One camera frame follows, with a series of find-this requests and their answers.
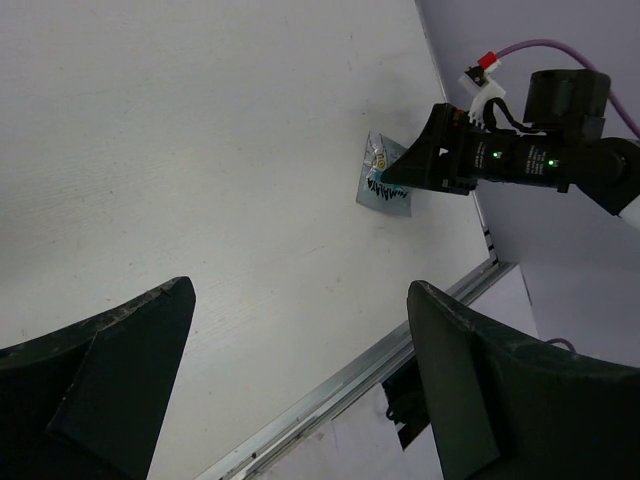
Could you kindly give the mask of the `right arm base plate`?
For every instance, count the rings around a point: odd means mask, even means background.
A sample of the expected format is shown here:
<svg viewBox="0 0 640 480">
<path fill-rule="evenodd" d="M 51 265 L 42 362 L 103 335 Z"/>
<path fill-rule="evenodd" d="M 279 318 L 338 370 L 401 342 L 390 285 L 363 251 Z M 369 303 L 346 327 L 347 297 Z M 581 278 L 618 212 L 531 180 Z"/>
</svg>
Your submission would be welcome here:
<svg viewBox="0 0 640 480">
<path fill-rule="evenodd" d="M 388 407 L 386 418 L 393 422 L 403 450 L 430 424 L 424 389 L 415 357 L 405 362 L 382 382 Z"/>
</svg>

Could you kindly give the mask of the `aluminium table rail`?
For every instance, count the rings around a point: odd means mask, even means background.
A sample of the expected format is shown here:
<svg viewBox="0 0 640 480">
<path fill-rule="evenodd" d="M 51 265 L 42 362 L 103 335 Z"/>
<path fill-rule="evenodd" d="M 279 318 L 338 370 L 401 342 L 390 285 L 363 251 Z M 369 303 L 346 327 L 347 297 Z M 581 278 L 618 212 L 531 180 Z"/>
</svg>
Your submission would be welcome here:
<svg viewBox="0 0 640 480">
<path fill-rule="evenodd" d="M 467 291 L 494 265 L 474 198 L 434 197 L 410 219 L 353 206 L 281 242 L 249 272 L 248 308 L 217 370 L 205 479 L 240 479 L 375 383 L 409 350 L 406 291 Z"/>
</svg>

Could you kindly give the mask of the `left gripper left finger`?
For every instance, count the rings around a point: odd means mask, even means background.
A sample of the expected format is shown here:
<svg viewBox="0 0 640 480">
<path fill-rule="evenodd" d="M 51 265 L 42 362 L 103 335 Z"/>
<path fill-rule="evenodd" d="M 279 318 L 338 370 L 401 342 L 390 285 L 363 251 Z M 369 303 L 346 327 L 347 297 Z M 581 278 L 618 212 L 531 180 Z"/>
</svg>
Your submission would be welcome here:
<svg viewBox="0 0 640 480">
<path fill-rule="evenodd" d="M 2 349 L 2 478 L 146 478 L 195 305 L 176 277 Z"/>
</svg>

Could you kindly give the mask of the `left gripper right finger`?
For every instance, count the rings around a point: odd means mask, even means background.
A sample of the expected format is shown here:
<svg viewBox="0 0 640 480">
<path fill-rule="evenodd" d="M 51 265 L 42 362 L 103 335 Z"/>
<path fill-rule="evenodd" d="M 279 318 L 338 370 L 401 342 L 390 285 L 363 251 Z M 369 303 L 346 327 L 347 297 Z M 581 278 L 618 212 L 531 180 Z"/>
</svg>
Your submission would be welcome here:
<svg viewBox="0 0 640 480">
<path fill-rule="evenodd" d="M 413 282 L 408 320 L 447 479 L 635 479 L 639 371 L 538 340 Z"/>
</svg>

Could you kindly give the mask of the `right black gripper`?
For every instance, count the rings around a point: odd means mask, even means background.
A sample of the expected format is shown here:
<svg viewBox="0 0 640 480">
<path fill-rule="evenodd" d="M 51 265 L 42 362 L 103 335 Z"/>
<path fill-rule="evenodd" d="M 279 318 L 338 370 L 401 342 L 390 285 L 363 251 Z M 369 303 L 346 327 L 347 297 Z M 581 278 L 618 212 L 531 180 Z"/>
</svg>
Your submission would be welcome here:
<svg viewBox="0 0 640 480">
<path fill-rule="evenodd" d="M 382 173 L 382 182 L 467 195 L 480 180 L 569 189 L 562 147 L 546 136 L 512 130 L 490 133 L 473 126 L 450 103 L 433 106 L 417 140 Z"/>
</svg>

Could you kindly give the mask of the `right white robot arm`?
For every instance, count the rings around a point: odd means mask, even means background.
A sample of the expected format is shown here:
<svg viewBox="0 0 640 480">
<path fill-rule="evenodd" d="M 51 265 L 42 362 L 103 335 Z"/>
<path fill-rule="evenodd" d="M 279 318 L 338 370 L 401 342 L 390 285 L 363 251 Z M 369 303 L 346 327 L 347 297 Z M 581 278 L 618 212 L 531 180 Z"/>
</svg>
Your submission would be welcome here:
<svg viewBox="0 0 640 480">
<path fill-rule="evenodd" d="M 532 74 L 525 115 L 516 121 L 493 94 L 464 111 L 433 106 L 418 139 L 382 182 L 468 195 L 481 180 L 554 188 L 576 186 L 609 214 L 639 225 L 639 143 L 603 137 L 610 79 L 592 70 Z"/>
</svg>

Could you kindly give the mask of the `grey snack packet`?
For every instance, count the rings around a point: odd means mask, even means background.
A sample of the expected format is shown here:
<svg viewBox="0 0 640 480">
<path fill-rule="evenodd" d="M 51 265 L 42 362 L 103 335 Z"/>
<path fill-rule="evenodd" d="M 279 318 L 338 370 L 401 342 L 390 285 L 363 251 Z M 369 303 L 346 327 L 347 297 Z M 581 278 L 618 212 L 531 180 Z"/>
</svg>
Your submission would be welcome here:
<svg viewBox="0 0 640 480">
<path fill-rule="evenodd" d="M 358 204 L 386 215 L 411 216 L 411 190 L 381 180 L 405 151 L 405 147 L 378 132 L 368 133 L 356 195 Z"/>
</svg>

